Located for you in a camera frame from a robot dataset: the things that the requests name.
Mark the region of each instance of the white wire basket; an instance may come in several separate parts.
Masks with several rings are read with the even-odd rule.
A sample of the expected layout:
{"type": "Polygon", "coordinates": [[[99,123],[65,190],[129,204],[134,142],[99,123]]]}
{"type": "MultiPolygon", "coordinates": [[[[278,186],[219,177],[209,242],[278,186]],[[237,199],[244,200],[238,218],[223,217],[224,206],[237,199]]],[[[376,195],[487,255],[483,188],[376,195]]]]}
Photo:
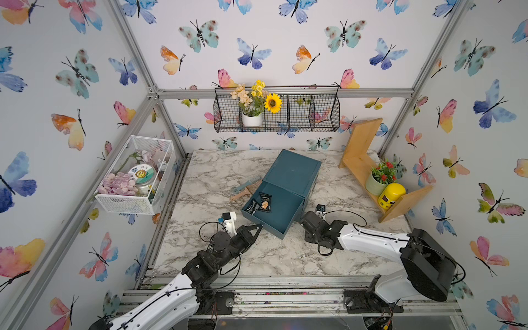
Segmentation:
{"type": "Polygon", "coordinates": [[[138,165],[137,161],[133,157],[129,157],[129,155],[134,152],[141,153],[142,150],[152,153],[151,162],[145,164],[154,167],[157,180],[154,181],[145,196],[97,194],[96,199],[105,211],[148,215],[157,213],[155,210],[158,211],[159,202],[163,196],[165,185],[176,158],[171,140],[131,135],[105,175],[109,173],[116,174],[117,172],[128,173],[132,167],[138,165]]]}

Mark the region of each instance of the yellow container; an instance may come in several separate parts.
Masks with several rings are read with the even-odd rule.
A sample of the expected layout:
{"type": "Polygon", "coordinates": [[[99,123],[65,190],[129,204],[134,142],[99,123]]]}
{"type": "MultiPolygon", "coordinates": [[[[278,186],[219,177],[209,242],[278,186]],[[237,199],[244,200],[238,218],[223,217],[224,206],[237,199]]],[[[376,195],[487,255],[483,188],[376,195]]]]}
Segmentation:
{"type": "Polygon", "coordinates": [[[403,187],[399,183],[391,183],[385,188],[385,190],[381,193],[380,197],[378,198],[378,204],[388,210],[391,208],[391,206],[396,203],[398,198],[405,195],[405,187],[403,187]]]}

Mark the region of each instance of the sunflower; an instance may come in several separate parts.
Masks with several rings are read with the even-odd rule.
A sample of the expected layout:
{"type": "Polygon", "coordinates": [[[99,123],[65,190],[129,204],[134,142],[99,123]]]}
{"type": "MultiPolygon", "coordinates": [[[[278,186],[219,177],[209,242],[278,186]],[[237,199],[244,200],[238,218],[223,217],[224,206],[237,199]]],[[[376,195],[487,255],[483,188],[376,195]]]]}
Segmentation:
{"type": "Polygon", "coordinates": [[[273,93],[273,94],[268,94],[264,107],[267,108],[268,111],[271,111],[272,114],[276,114],[280,111],[281,105],[282,105],[282,100],[277,94],[273,93]]]}

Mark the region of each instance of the teal metal drawer box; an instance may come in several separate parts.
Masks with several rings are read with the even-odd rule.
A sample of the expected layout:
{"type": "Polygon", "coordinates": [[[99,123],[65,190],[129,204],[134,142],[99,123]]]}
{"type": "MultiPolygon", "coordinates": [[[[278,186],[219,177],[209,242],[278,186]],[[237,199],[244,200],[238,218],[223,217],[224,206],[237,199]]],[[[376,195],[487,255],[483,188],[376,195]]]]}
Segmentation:
{"type": "Polygon", "coordinates": [[[320,161],[283,149],[262,184],[242,208],[242,215],[283,239],[291,224],[304,214],[320,167],[320,161]],[[245,211],[252,199],[261,203],[259,193],[271,195],[271,213],[245,211]]]}

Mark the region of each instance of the wire basket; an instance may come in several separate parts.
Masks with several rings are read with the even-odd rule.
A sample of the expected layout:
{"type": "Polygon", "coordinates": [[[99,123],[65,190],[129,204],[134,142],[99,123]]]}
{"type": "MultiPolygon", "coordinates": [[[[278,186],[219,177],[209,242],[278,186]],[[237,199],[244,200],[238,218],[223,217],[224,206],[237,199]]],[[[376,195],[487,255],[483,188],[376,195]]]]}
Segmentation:
{"type": "Polygon", "coordinates": [[[142,150],[152,153],[152,161],[145,162],[145,164],[154,167],[157,177],[149,188],[148,194],[145,196],[97,194],[96,199],[105,211],[148,215],[157,213],[154,210],[157,210],[176,158],[171,140],[131,135],[106,174],[128,173],[132,167],[137,165],[136,160],[129,155],[142,150]]]}
{"type": "Polygon", "coordinates": [[[214,129],[217,132],[288,132],[288,131],[336,131],[339,127],[340,103],[337,97],[338,88],[333,93],[313,92],[309,89],[303,93],[284,92],[284,87],[302,86],[269,86],[266,90],[281,88],[279,94],[282,109],[276,114],[269,111],[262,113],[262,125],[245,127],[242,124],[242,108],[238,99],[232,99],[230,94],[219,94],[215,88],[216,97],[213,103],[214,129]]]}

